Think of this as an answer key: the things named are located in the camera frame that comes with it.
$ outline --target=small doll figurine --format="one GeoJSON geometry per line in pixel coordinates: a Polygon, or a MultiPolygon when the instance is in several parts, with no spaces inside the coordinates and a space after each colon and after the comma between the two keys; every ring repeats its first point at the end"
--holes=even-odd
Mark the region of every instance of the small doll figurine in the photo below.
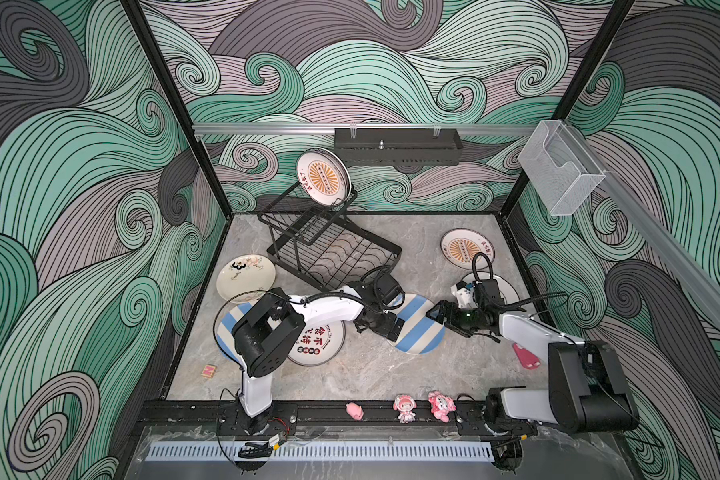
{"type": "Polygon", "coordinates": [[[413,413],[413,409],[416,408],[416,401],[410,395],[398,395],[394,399],[392,408],[400,412],[398,415],[400,423],[411,423],[415,420],[416,414],[413,413]]]}
{"type": "Polygon", "coordinates": [[[362,420],[363,410],[360,405],[354,402],[347,404],[347,413],[355,420],[362,420]]]}
{"type": "Polygon", "coordinates": [[[432,404],[432,415],[438,420],[448,423],[448,412],[455,412],[456,405],[451,397],[445,396],[435,390],[430,392],[428,396],[429,402],[432,404]]]}

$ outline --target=blue striped plate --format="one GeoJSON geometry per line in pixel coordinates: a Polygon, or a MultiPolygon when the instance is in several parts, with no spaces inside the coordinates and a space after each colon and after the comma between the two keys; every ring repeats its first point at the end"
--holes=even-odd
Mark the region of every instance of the blue striped plate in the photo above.
{"type": "MultiPolygon", "coordinates": [[[[400,301],[399,298],[392,303],[396,305],[400,301]]],[[[400,308],[391,310],[397,314],[398,318],[405,320],[405,325],[403,325],[398,340],[396,342],[388,340],[388,342],[401,352],[412,355],[420,355],[434,350],[443,341],[445,328],[440,323],[426,317],[427,311],[433,307],[434,303],[421,295],[406,293],[405,302],[400,308]]]]}
{"type": "Polygon", "coordinates": [[[253,303],[256,302],[240,303],[224,315],[219,325],[216,326],[216,340],[219,342],[221,351],[239,365],[242,365],[242,356],[235,350],[235,339],[232,338],[232,327],[235,326],[235,323],[237,323],[243,315],[248,313],[253,303]]]}

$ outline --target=orange sunburst logo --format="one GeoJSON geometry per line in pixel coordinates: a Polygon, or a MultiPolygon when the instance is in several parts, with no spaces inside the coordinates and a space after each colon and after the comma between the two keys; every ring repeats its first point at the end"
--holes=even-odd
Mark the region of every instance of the orange sunburst logo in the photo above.
{"type": "Polygon", "coordinates": [[[321,194],[334,195],[338,192],[338,176],[328,164],[320,161],[310,163],[309,179],[321,194]]]}
{"type": "Polygon", "coordinates": [[[453,258],[462,264],[469,264],[472,257],[477,255],[480,247],[472,240],[466,238],[457,238],[448,245],[448,252],[453,258]]]}

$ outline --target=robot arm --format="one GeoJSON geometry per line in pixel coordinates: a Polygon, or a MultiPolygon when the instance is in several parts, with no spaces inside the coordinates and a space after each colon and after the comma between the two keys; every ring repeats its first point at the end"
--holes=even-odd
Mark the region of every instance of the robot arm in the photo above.
{"type": "MultiPolygon", "coordinates": [[[[345,286],[340,292],[356,296],[345,286]]],[[[330,322],[354,320],[364,306],[335,296],[307,304],[285,302],[280,288],[265,293],[232,328],[235,351],[242,358],[242,407],[254,418],[272,404],[272,373],[288,358],[302,331],[330,322]]],[[[291,295],[293,302],[303,296],[291,295]]]]}
{"type": "Polygon", "coordinates": [[[618,356],[605,342],[589,342],[533,321],[505,306],[496,280],[460,282],[451,287],[458,300],[440,302],[428,312],[462,336],[492,332],[530,351],[549,366],[548,389],[509,388],[492,392],[493,416],[500,406],[511,418],[557,424],[568,433],[636,428],[637,408],[618,356]]]}
{"type": "Polygon", "coordinates": [[[330,322],[358,326],[395,341],[403,321],[387,305],[402,293],[399,283],[380,272],[374,281],[353,282],[336,292],[286,296],[271,289],[232,328],[234,350],[242,358],[242,407],[250,418],[272,404],[272,373],[284,363],[302,331],[330,322]]]}

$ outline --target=wire basket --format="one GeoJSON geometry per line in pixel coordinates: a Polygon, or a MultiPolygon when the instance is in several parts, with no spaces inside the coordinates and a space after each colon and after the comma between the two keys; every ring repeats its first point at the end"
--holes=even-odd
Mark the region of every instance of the wire basket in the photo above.
{"type": "MultiPolygon", "coordinates": [[[[322,218],[332,216],[323,213],[322,218]]],[[[272,242],[267,253],[274,264],[324,292],[360,280],[377,266],[393,268],[402,252],[400,246],[346,218],[333,218],[310,244],[288,234],[278,239],[272,234],[272,242]]]]}
{"type": "Polygon", "coordinates": [[[552,216],[573,215],[605,174],[586,140],[562,120],[542,120],[519,156],[552,216]]]}
{"type": "Polygon", "coordinates": [[[339,215],[347,211],[347,206],[355,201],[358,194],[352,188],[344,201],[336,202],[334,205],[325,206],[313,201],[312,206],[306,210],[293,210],[288,207],[288,201],[293,198],[289,195],[300,186],[301,184],[296,182],[289,187],[265,206],[258,217],[261,222],[278,233],[295,238],[304,245],[312,245],[339,215]]]}

